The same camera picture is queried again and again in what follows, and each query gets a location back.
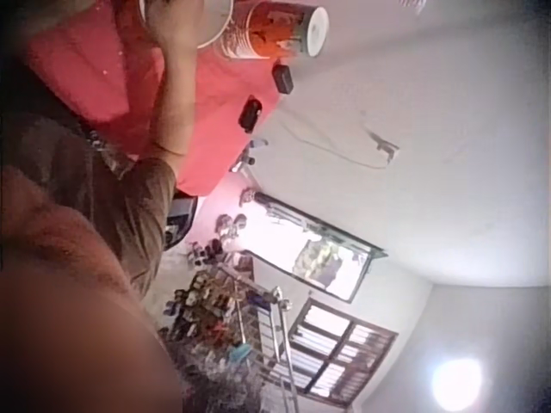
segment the ceiling light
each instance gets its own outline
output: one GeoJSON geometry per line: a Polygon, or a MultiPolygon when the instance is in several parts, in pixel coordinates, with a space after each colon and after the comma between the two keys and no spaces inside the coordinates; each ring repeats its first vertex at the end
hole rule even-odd
{"type": "Polygon", "coordinates": [[[465,410],[480,393],[482,372],[477,361],[461,359],[442,364],[432,379],[432,391],[446,411],[465,410]]]}

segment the red tablecloth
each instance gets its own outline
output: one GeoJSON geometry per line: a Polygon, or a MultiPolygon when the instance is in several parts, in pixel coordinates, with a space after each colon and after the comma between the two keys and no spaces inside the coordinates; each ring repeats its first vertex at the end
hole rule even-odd
{"type": "MultiPolygon", "coordinates": [[[[67,106],[136,154],[148,139],[164,62],[158,50],[137,39],[139,22],[128,13],[134,9],[115,9],[110,0],[98,0],[40,34],[29,45],[28,63],[67,106]]],[[[272,65],[268,60],[229,61],[212,48],[200,52],[195,133],[178,178],[182,191],[209,194],[245,148],[248,136],[238,117],[249,96],[262,102],[263,118],[276,106],[272,65]]]]}

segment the orange container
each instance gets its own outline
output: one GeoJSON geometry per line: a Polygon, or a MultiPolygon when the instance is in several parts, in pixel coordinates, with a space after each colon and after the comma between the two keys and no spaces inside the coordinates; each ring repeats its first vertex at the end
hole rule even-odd
{"type": "Polygon", "coordinates": [[[329,16],[323,7],[270,1],[235,4],[220,41],[233,59],[315,57],[325,43],[329,16]]]}

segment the sleeve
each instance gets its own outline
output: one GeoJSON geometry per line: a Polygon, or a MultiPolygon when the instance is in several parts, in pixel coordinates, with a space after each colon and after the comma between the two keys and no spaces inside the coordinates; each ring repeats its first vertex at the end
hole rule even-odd
{"type": "Polygon", "coordinates": [[[143,295],[164,250],[164,228],[176,188],[170,166],[156,158],[139,160],[120,180],[122,203],[115,225],[121,263],[143,295]]]}

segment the window frame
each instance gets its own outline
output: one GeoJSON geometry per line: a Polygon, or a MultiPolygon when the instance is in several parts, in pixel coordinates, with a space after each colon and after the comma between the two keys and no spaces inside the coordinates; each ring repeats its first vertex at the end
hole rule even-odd
{"type": "Polygon", "coordinates": [[[350,248],[357,249],[357,250],[361,250],[362,248],[364,248],[365,250],[368,250],[368,259],[363,264],[362,271],[360,272],[356,285],[354,286],[354,289],[352,290],[352,293],[348,299],[343,299],[342,297],[339,297],[335,293],[330,293],[326,291],[324,288],[317,286],[311,282],[308,282],[308,280],[305,280],[304,278],[301,278],[298,275],[293,274],[292,272],[289,272],[286,269],[283,269],[277,266],[273,262],[267,260],[266,258],[260,256],[259,254],[253,251],[250,251],[250,250],[245,251],[247,254],[250,254],[251,256],[256,257],[260,261],[265,262],[266,264],[270,265],[272,268],[278,269],[279,271],[283,272],[285,275],[288,275],[294,278],[298,282],[306,284],[311,288],[314,288],[322,293],[330,295],[335,299],[339,299],[345,303],[351,304],[358,292],[358,289],[360,288],[360,285],[363,283],[363,280],[365,279],[366,275],[371,269],[371,263],[373,262],[373,260],[379,259],[379,258],[385,258],[388,256],[388,254],[385,252],[383,248],[378,247],[367,241],[364,241],[359,237],[356,237],[355,235],[350,234],[347,231],[337,228],[334,225],[328,224],[322,219],[318,219],[316,217],[313,217],[312,215],[304,213],[300,209],[295,208],[294,206],[290,206],[289,204],[286,204],[285,202],[282,202],[272,196],[269,196],[262,192],[256,192],[254,195],[254,201],[266,208],[275,207],[276,209],[286,213],[289,216],[289,220],[292,220],[291,217],[293,217],[293,218],[296,218],[297,221],[300,221],[304,226],[315,226],[318,230],[317,232],[321,234],[327,234],[328,236],[333,237],[335,240],[340,241],[343,246],[350,246],[350,248]]]}
{"type": "MultiPolygon", "coordinates": [[[[329,405],[332,405],[332,406],[335,406],[335,407],[338,407],[338,408],[347,408],[347,407],[350,407],[350,405],[352,405],[352,403],[354,402],[354,400],[356,400],[356,398],[358,397],[360,392],[365,388],[365,386],[369,383],[369,381],[375,376],[375,374],[377,373],[377,370],[381,366],[382,362],[387,357],[388,352],[390,351],[390,349],[394,345],[394,343],[396,341],[396,338],[398,337],[398,333],[393,332],[391,330],[384,329],[384,328],[379,327],[377,325],[368,323],[366,321],[361,320],[360,318],[351,316],[350,314],[346,314],[344,312],[335,310],[334,308],[330,307],[329,305],[326,305],[326,304],[324,304],[320,301],[317,301],[316,299],[309,298],[306,301],[306,303],[304,304],[304,306],[302,307],[302,309],[300,310],[299,315],[295,319],[295,321],[293,323],[293,326],[289,330],[288,336],[289,336],[289,345],[290,345],[291,349],[294,349],[296,351],[300,351],[302,354],[314,357],[317,360],[322,361],[321,367],[312,376],[312,378],[311,378],[310,382],[308,383],[308,385],[306,385],[306,387],[304,387],[303,389],[297,387],[297,392],[303,397],[311,398],[312,400],[316,400],[316,401],[324,403],[324,404],[329,404],[329,405]],[[317,326],[314,326],[314,325],[311,325],[311,324],[307,325],[307,328],[310,329],[311,331],[313,331],[315,333],[318,333],[318,334],[320,334],[320,335],[322,335],[326,338],[331,338],[331,339],[337,341],[337,344],[335,345],[333,350],[330,352],[330,354],[327,355],[327,356],[323,356],[323,358],[322,358],[322,354],[317,353],[315,350],[310,349],[310,348],[306,348],[302,345],[297,346],[297,344],[293,343],[293,341],[292,341],[292,337],[295,334],[297,334],[299,326],[301,326],[301,325],[303,326],[305,324],[306,315],[308,314],[308,312],[314,306],[318,307],[320,310],[328,311],[331,314],[334,314],[338,317],[345,318],[346,320],[349,321],[349,325],[346,327],[346,329],[344,330],[344,333],[340,337],[336,336],[335,334],[332,334],[329,331],[321,329],[320,327],[317,327],[317,326]],[[375,332],[377,332],[381,335],[384,335],[384,336],[388,337],[387,346],[385,346],[385,348],[381,351],[381,353],[376,356],[373,366],[366,368],[365,371],[360,370],[360,369],[358,369],[357,367],[355,367],[353,365],[347,366],[347,363],[345,361],[340,361],[340,360],[337,359],[338,356],[340,355],[340,353],[342,352],[343,348],[346,347],[347,345],[348,346],[351,345],[351,347],[354,347],[354,348],[360,348],[362,346],[362,344],[358,344],[358,343],[354,343],[354,342],[350,341],[350,337],[352,336],[352,333],[353,333],[356,326],[362,326],[362,327],[368,328],[372,331],[375,331],[375,332]],[[327,367],[330,366],[330,364],[335,364],[335,365],[344,367],[345,370],[343,371],[343,375],[348,374],[350,377],[352,377],[354,375],[354,373],[358,373],[358,372],[366,373],[368,375],[368,377],[362,382],[362,384],[358,387],[358,389],[356,391],[354,391],[353,395],[350,398],[350,401],[343,402],[343,401],[339,401],[339,400],[336,400],[336,399],[331,398],[331,397],[325,398],[325,397],[322,397],[318,394],[312,393],[312,388],[314,386],[316,386],[319,379],[322,377],[323,373],[325,372],[327,367]]],[[[302,370],[303,370],[302,368],[299,368],[297,366],[293,366],[293,371],[296,371],[297,373],[305,374],[307,376],[312,374],[311,372],[306,372],[306,371],[302,371],[302,370]]],[[[339,380],[335,384],[335,387],[339,387],[341,385],[346,385],[346,383],[344,383],[343,380],[341,378],[339,378],[339,380]]]]}

